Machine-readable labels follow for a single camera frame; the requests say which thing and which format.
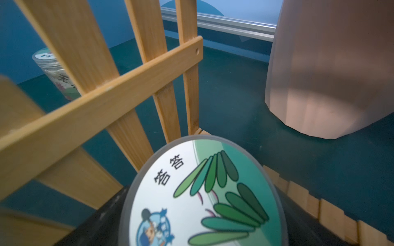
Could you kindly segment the jar with floral lid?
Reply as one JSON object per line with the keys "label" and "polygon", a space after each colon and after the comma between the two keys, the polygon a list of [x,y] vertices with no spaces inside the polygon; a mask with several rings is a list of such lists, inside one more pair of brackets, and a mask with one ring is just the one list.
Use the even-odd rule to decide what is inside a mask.
{"label": "jar with floral lid", "polygon": [[81,96],[75,84],[48,48],[34,53],[32,59],[66,99],[75,100]]}

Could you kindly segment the jar with green tree lid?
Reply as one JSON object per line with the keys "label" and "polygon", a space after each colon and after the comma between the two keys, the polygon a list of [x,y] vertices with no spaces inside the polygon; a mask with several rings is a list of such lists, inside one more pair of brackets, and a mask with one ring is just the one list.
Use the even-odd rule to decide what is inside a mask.
{"label": "jar with green tree lid", "polygon": [[120,246],[287,246],[277,191],[239,145],[211,135],[177,139],[142,167],[127,193]]}

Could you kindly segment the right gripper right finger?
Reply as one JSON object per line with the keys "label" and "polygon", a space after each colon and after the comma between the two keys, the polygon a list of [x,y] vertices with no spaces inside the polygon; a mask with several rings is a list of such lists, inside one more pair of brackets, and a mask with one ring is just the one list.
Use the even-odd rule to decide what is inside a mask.
{"label": "right gripper right finger", "polygon": [[304,211],[284,192],[277,189],[277,193],[284,210],[290,246],[349,245],[319,224],[317,219]]}

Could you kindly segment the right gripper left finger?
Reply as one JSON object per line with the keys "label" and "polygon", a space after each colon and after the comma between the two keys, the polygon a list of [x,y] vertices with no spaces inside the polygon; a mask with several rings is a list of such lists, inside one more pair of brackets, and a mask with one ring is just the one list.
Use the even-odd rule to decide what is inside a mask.
{"label": "right gripper left finger", "polygon": [[123,187],[57,246],[117,246],[119,226],[129,186]]}

